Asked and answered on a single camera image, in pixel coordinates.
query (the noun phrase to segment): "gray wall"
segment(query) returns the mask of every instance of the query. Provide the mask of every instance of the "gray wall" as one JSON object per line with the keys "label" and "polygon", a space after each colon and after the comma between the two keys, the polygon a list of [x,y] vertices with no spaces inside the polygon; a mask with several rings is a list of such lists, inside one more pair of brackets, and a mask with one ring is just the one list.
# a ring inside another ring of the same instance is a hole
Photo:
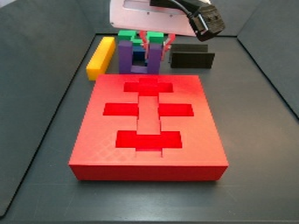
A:
{"label": "gray wall", "polygon": [[299,117],[298,9],[298,0],[264,0],[238,39]]}
{"label": "gray wall", "polygon": [[15,0],[0,0],[0,8],[5,7],[6,5],[9,5],[14,1]]}
{"label": "gray wall", "polygon": [[0,216],[11,203],[95,32],[77,0],[0,10]]}
{"label": "gray wall", "polygon": [[[109,0],[78,0],[97,33],[118,33],[110,24]],[[238,36],[261,0],[212,0],[228,25],[222,36]]]}

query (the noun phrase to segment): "green block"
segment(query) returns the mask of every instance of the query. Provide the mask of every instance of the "green block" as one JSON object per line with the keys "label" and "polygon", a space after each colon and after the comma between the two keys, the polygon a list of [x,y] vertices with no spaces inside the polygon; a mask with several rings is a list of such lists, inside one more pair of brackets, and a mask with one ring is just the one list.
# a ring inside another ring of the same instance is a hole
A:
{"label": "green block", "polygon": [[133,38],[134,46],[141,46],[143,44],[143,40],[141,38]]}
{"label": "green block", "polygon": [[137,31],[121,30],[118,33],[118,41],[131,40],[137,38]]}
{"label": "green block", "polygon": [[146,35],[150,43],[164,44],[165,34],[160,31],[149,31]]}

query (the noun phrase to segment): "black block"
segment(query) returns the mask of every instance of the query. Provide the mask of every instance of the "black block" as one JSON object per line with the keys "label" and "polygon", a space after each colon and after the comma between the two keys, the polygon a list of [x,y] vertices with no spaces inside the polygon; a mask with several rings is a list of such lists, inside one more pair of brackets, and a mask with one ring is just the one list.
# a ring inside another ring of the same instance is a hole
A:
{"label": "black block", "polygon": [[172,68],[212,68],[214,58],[209,45],[173,44]]}

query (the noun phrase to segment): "3d-printed box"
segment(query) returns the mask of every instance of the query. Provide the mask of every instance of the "3d-printed box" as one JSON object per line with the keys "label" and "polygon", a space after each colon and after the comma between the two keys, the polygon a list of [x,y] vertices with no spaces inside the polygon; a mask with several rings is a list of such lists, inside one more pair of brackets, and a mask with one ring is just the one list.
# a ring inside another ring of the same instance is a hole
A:
{"label": "3d-printed box", "polygon": [[198,75],[98,77],[70,168],[81,180],[218,180],[229,167]]}

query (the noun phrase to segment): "plastic block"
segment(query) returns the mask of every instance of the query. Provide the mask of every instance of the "plastic block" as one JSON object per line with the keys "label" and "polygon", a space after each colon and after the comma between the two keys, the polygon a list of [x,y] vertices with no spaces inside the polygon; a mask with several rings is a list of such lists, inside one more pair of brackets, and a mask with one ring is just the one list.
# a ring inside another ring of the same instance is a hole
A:
{"label": "plastic block", "polygon": [[118,33],[118,41],[131,40],[137,38],[137,31],[121,30]]}
{"label": "plastic block", "polygon": [[165,43],[165,34],[160,31],[149,31],[146,37],[150,43],[157,43],[157,44]]}
{"label": "plastic block", "polygon": [[164,45],[150,44],[149,59],[147,59],[147,73],[160,74],[164,57]]}
{"label": "plastic block", "polygon": [[113,37],[105,37],[99,43],[98,50],[89,62],[87,73],[89,79],[95,81],[101,74],[105,74],[109,69],[114,52],[117,50],[117,41]]}
{"label": "plastic block", "polygon": [[134,61],[146,60],[146,49],[142,46],[134,46]]}
{"label": "plastic block", "polygon": [[141,46],[143,44],[143,40],[141,38],[133,38],[134,46]]}
{"label": "plastic block", "polygon": [[134,45],[130,40],[122,40],[118,44],[118,69],[121,74],[131,74],[134,65]]}
{"label": "plastic block", "polygon": [[121,74],[160,74],[164,55],[164,45],[151,44],[147,66],[134,65],[134,44],[129,40],[118,44],[118,67]]}
{"label": "plastic block", "polygon": [[79,180],[218,180],[229,167],[198,75],[102,75],[70,158]]}
{"label": "plastic block", "polygon": [[214,58],[216,53],[209,52],[209,45],[173,45],[172,68],[212,68]]}

